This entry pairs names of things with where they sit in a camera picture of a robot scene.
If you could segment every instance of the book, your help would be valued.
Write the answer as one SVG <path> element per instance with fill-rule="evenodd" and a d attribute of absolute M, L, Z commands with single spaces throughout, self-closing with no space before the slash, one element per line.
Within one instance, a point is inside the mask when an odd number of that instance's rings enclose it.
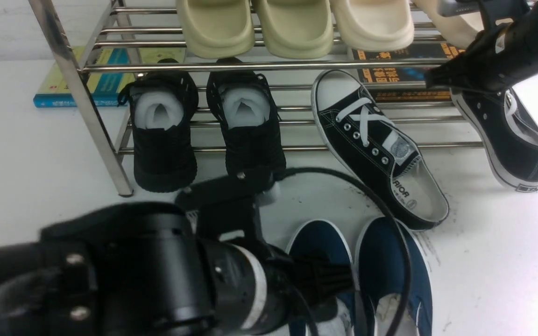
<path fill-rule="evenodd" d="M 449 44 L 412 44 L 407 48 L 372 53 L 357 49 L 348 49 L 348 55 L 354 60 L 401 60 L 401 59 L 429 59 L 429 58 L 448 58 L 452 59 L 462 49 Z M 375 67 L 358 69 L 357 77 L 361 83 L 412 83 L 425 80 L 425 72 L 429 68 L 408 68 L 408 67 Z M 433 102 L 442 100 L 451 100 L 449 90 L 435 89 L 370 89 L 376 102 Z"/>
<path fill-rule="evenodd" d="M 84 47 L 73 47 L 72 51 L 76 59 L 80 59 Z M 139 51 L 143 63 L 157 63 L 167 58 L 184 63 L 186 59 L 185 48 L 141 48 Z M 93 57 L 94 64 L 130 64 L 126 49 L 100 49 Z M 96 106 L 117 106 L 118 93 L 134 80 L 134 74 L 93 73 L 88 77 L 87 87 Z M 37 108 L 76 107 L 57 63 L 51 67 L 32 101 Z"/>

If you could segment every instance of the beige slide sandal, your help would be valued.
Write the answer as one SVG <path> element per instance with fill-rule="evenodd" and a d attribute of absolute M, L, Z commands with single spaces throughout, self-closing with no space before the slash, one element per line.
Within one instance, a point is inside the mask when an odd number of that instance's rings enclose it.
<path fill-rule="evenodd" d="M 412 0 L 424 11 L 441 36 L 455 47 L 466 49 L 474 41 L 476 34 L 483 30 L 481 13 L 469 13 L 453 17 L 443 17 L 437 12 L 438 0 Z"/>
<path fill-rule="evenodd" d="M 220 59 L 243 54 L 255 44 L 248 0 L 177 0 L 176 7 L 194 55 Z"/>
<path fill-rule="evenodd" d="M 252 0 L 265 46 L 273 55 L 316 59 L 333 47 L 329 0 Z"/>
<path fill-rule="evenodd" d="M 414 40 L 408 0 L 331 0 L 335 23 L 353 49 L 393 51 Z"/>

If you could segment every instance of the black canvas sneaker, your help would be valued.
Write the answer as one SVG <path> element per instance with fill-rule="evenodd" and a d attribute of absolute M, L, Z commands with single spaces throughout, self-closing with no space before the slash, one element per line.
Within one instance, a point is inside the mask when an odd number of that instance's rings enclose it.
<path fill-rule="evenodd" d="M 452 100 L 481 136 L 493 175 L 521 193 L 538 190 L 538 127 L 514 90 L 452 90 Z"/>
<path fill-rule="evenodd" d="M 241 63 L 231 57 L 218 63 Z M 277 106 L 265 76 L 252 71 L 211 72 L 207 102 L 226 141 L 229 175 L 266 166 L 286 168 Z"/>
<path fill-rule="evenodd" d="M 198 92 L 190 74 L 151 72 L 122 89 L 118 104 L 126 102 L 133 125 L 136 183 L 155 193 L 190 185 L 197 174 L 190 120 L 198 108 Z"/>
<path fill-rule="evenodd" d="M 427 230 L 448 216 L 446 197 L 416 143 L 383 115 L 356 78 L 325 71 L 314 82 L 311 99 L 325 145 L 406 227 Z"/>

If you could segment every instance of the shoe rack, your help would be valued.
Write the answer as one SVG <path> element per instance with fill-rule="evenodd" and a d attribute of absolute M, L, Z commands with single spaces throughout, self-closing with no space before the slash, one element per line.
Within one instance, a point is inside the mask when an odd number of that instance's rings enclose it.
<path fill-rule="evenodd" d="M 110 0 L 106 9 L 103 11 L 101 19 L 96 25 L 92 36 L 90 37 L 81 59 L 76 59 L 72 53 L 68 38 L 64 28 L 57 16 L 52 0 L 28 0 L 35 13 L 36 19 L 41 26 L 43 34 L 51 47 L 53 56 L 68 83 L 72 96 L 77 107 L 87 125 L 92 140 L 101 155 L 111 179 L 113 180 L 120 196 L 131 196 L 133 188 L 122 167 L 122 159 L 125 155 L 133 155 L 134 149 L 127 147 L 128 140 L 132 134 L 132 125 L 130 124 L 129 112 L 126 109 L 124 120 L 120 128 L 120 134 L 113 141 L 99 112 L 92 101 L 92 97 L 87 89 L 86 83 L 88 76 L 92 73 L 109 73 L 109 72 L 132 72 L 136 76 L 141 76 L 144 72 L 158 70 L 185 70 L 189 72 L 209 72 L 214 70 L 329 70 L 329 69 L 360 69 L 365 67 L 435 67 L 447 61 L 447 59 L 404 59 L 404 60 L 348 60 L 345 62 L 320 62 L 316 60 L 282 62 L 262 62 L 262 63 L 242 63 L 242 64 L 215 64 L 215 63 L 191 63 L 191 64 L 142 64 L 140 55 L 136 48 L 145 47 L 186 47 L 185 41 L 163 41 L 163 40 L 137 40 L 136 35 L 148 34 L 165 34 L 180 35 L 181 27 L 137 27 L 133 26 L 130 21 L 131 14 L 170 14 L 176 15 L 175 8 L 157 8 L 157 7 L 128 7 L 126 0 Z M 412 11 L 419 9 L 411 5 Z M 436 30 L 432 23 L 415 23 L 416 30 Z M 262 33 L 261 27 L 256 26 L 255 32 Z M 110 35 L 120 35 L 121 40 L 109 41 Z M 445 40 L 440 35 L 417 35 L 414 43 L 441 43 Z M 334 44 L 341 44 L 339 37 L 335 37 Z M 256 40 L 255 47 L 263 47 L 263 40 Z M 101 48 L 127 48 L 130 64 L 123 65 L 98 65 L 91 64 L 94 57 L 91 53 L 96 53 Z M 404 89 L 424 87 L 424 83 L 369 83 L 371 89 Z M 199 87 L 199 91 L 204 91 L 204 87 Z M 311 85 L 271 85 L 272 91 L 302 91 L 310 90 Z M 401 102 L 380 104 L 383 109 L 437 109 L 451 108 L 451 102 Z M 310 106 L 280 106 L 280 113 L 311 111 Z M 208 108 L 200 108 L 199 113 L 207 113 L 211 119 Z M 415 117 L 392 119 L 397 124 L 430 124 L 430 123 L 460 123 L 464 119 L 458 116 L 440 116 L 440 117 Z M 280 121 L 280 125 L 287 126 L 309 126 L 314 127 L 312 119 L 289 119 Z M 193 121 L 192 127 L 219 127 L 217 121 Z M 481 142 L 434 142 L 419 143 L 421 149 L 435 148 L 474 148 L 482 147 Z M 194 149 L 198 153 L 222 153 L 224 147 L 197 147 Z M 284 146 L 284 151 L 326 151 L 325 146 Z"/>

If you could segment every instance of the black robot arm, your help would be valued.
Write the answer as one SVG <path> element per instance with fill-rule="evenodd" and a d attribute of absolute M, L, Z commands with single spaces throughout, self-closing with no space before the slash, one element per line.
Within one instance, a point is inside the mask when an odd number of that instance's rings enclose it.
<path fill-rule="evenodd" d="M 266 243 L 258 208 L 273 176 L 239 177 L 193 185 L 181 208 L 111 206 L 0 247 L 0 336 L 266 334 L 335 317 L 335 295 L 357 287 L 352 267 Z M 182 209 L 198 210 L 197 234 Z"/>
<path fill-rule="evenodd" d="M 497 93 L 538 74 L 538 2 L 475 0 L 485 30 L 464 53 L 425 75 L 427 88 Z M 511 19 L 512 23 L 496 22 Z"/>

